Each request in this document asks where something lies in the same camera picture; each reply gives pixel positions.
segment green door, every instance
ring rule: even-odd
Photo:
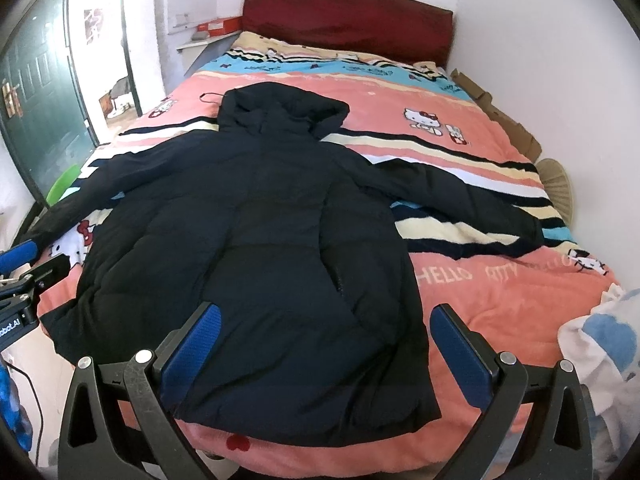
[[[0,59],[0,124],[38,199],[95,149],[72,78],[63,0],[38,0]]]

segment black jacket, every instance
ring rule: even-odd
[[[297,446],[380,440],[437,418],[420,296],[390,204],[427,204],[534,244],[540,226],[445,171],[374,166],[318,142],[348,112],[260,83],[225,95],[218,133],[102,165],[28,233],[43,249],[125,194],[95,233],[77,299],[42,317],[56,351],[128,360],[209,301],[220,336],[169,406],[176,417]]]

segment striped blanket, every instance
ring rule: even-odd
[[[477,231],[445,218],[428,204],[392,206],[414,263],[425,320],[435,305],[449,303],[498,351],[512,351],[535,365],[549,366],[561,359],[558,328],[598,304],[601,293],[614,282],[612,272],[574,242],[533,164],[432,63],[409,66],[371,54],[294,46],[245,32],[226,54],[183,82],[132,129],[100,146],[67,193],[78,190],[84,178],[119,153],[146,150],[191,130],[209,129],[215,135],[222,95],[261,81],[347,102],[351,112],[344,127],[324,142],[347,146],[373,163],[403,158],[437,166],[539,218],[545,246],[530,252],[518,237]],[[115,196],[53,244],[50,254],[69,254],[75,267],[43,298],[40,313],[73,297],[94,233],[119,198]],[[479,414],[465,402],[433,344],[429,366],[442,418],[417,433],[382,442],[298,448],[178,423],[197,449],[273,476],[347,477],[412,470],[447,460]],[[523,427],[526,416],[522,410],[515,431]]]

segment silver bolt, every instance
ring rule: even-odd
[[[502,352],[500,354],[500,361],[502,361],[506,365],[511,366],[516,364],[518,360],[516,359],[516,356],[513,355],[511,352]]]
[[[148,363],[149,361],[151,361],[151,358],[153,356],[154,355],[151,350],[141,350],[136,354],[136,362],[143,365],[144,363]]]
[[[78,368],[80,368],[81,370],[84,370],[89,366],[91,366],[91,358],[89,356],[83,357],[78,361]]]
[[[560,367],[568,374],[574,371],[574,364],[566,359],[562,359],[562,361],[560,361]]]

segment green plastic chair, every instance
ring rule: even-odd
[[[71,168],[66,170],[65,173],[60,175],[55,184],[51,186],[51,189],[49,190],[47,195],[47,204],[52,206],[58,202],[64,195],[65,191],[71,187],[71,184],[73,184],[79,176],[80,166],[77,164],[74,164]]]

